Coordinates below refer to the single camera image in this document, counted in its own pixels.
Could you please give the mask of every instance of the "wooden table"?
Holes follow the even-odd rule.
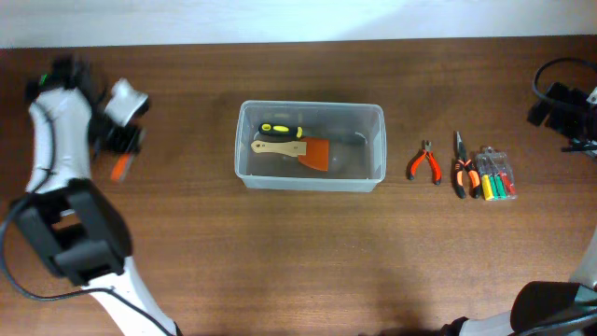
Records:
[[[128,220],[147,286],[186,335],[356,335],[483,318],[508,310],[530,281],[566,281],[589,242],[597,165],[561,153],[563,136],[525,119],[535,69],[559,56],[596,60],[595,45],[576,36],[3,50],[3,209],[31,172],[25,79],[76,52],[110,83],[126,77],[151,96],[145,148],[125,183],[108,180],[109,155],[93,177]],[[595,85],[575,66],[545,82],[555,78]],[[246,189],[233,152],[239,108],[252,99],[380,105],[385,180],[367,194]],[[456,197],[454,131],[471,151],[507,152],[518,200]],[[426,163],[414,181],[405,176],[423,139],[446,175],[440,187]],[[71,289],[14,228],[7,253],[31,290]],[[6,336],[119,335],[92,298],[28,301],[5,280],[0,320]]]

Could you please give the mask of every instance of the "gray plastic container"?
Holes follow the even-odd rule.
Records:
[[[256,154],[255,140],[290,141],[260,134],[263,122],[301,126],[307,134],[330,139],[329,170],[316,171],[282,154]],[[370,192],[385,178],[385,163],[385,124],[378,105],[246,101],[241,106],[234,171],[248,188]]]

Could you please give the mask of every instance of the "white wall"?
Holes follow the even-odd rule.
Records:
[[[0,0],[0,47],[597,34],[597,0]]]

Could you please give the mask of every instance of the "red pliers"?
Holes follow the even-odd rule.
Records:
[[[439,164],[437,164],[436,158],[433,157],[433,151],[431,150],[431,141],[423,141],[424,149],[417,154],[415,161],[409,168],[409,180],[414,179],[414,175],[417,172],[417,167],[426,157],[429,160],[429,164],[431,165],[431,170],[433,171],[433,183],[439,186],[441,182],[441,170],[439,170]]]

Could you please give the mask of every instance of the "beige scraper handle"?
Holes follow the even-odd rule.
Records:
[[[269,143],[256,140],[251,144],[256,153],[278,153],[296,158],[298,155],[307,155],[307,143],[290,141],[286,143]]]

